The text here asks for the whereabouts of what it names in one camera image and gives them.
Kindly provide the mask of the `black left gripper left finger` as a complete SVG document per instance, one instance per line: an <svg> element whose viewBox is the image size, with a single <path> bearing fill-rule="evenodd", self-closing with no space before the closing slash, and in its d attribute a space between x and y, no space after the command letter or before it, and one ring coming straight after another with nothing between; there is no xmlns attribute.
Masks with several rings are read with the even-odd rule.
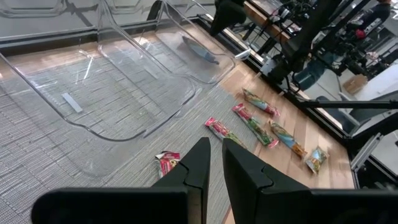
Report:
<svg viewBox="0 0 398 224"><path fill-rule="evenodd" d="M60 188L41 195L32 223L206 223L211 145L200 138L150 187Z"/></svg>

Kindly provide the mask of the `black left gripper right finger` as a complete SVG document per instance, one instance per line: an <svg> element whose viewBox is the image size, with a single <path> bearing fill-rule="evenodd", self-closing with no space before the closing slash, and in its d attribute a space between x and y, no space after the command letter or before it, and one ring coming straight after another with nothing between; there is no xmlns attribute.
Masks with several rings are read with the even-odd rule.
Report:
<svg viewBox="0 0 398 224"><path fill-rule="evenodd" d="M311 189L231 139L223 169L236 223L397 224L397 191Z"/></svg>

